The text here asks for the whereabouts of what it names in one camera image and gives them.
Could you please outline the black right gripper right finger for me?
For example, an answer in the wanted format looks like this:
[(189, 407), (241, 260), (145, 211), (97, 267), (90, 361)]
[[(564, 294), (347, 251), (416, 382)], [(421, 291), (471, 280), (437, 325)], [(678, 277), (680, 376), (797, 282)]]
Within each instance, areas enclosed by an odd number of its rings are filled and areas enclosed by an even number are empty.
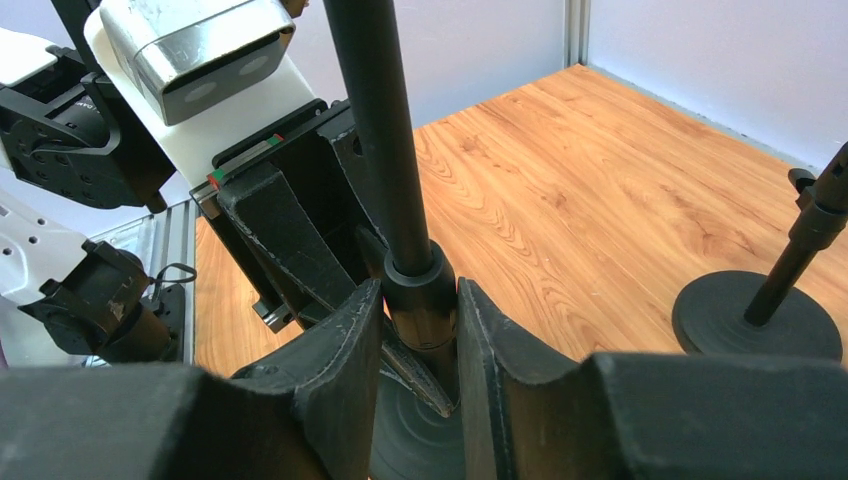
[(576, 362), (458, 282), (469, 479), (843, 479), (847, 374), (774, 356)]

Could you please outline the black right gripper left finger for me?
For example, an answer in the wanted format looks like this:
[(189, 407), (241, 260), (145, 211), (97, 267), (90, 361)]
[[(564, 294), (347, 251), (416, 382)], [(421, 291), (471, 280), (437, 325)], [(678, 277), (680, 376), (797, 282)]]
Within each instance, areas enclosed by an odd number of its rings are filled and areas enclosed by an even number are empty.
[(5, 479), (364, 479), (383, 301), (363, 282), (225, 379), (182, 364), (1, 375)]

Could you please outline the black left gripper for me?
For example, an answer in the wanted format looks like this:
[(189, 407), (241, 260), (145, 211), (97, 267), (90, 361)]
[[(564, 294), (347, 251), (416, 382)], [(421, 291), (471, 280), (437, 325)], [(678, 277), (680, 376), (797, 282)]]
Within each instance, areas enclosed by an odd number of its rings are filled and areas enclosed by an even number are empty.
[[(384, 281), (388, 252), (347, 101), (312, 100), (215, 155), (191, 196), (259, 295), (273, 332), (308, 329), (369, 278)], [(387, 314), (387, 375), (442, 418), (456, 408), (400, 339)]]

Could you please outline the black microphone stand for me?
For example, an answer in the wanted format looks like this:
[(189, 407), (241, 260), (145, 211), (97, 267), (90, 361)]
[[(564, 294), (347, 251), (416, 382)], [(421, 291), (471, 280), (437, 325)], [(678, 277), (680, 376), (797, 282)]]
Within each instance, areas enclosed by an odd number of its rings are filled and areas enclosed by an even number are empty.
[(799, 215), (770, 272), (716, 271), (678, 294), (671, 323), (684, 351), (842, 359), (836, 323), (796, 283), (847, 226), (847, 149), (841, 147), (820, 175), (793, 168), (788, 179)]
[(394, 4), (324, 4), (363, 154), (375, 182), (382, 233), (382, 291), (408, 379), (382, 375), (370, 475), (374, 479), (462, 479), (458, 410), (457, 287), (429, 237)]

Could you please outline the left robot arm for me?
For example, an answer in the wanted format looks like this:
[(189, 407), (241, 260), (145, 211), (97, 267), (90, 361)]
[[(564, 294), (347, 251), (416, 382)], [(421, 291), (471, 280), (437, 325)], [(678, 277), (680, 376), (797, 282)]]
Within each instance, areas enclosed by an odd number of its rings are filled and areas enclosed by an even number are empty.
[(63, 48), (1, 35), (1, 165), (98, 210), (163, 212), (182, 176), (258, 290), (304, 328), (378, 280), (382, 413), (453, 416), (453, 271), (430, 240), (395, 5), (324, 5), (347, 99), (317, 97), (287, 50), (303, 1), (57, 1)]

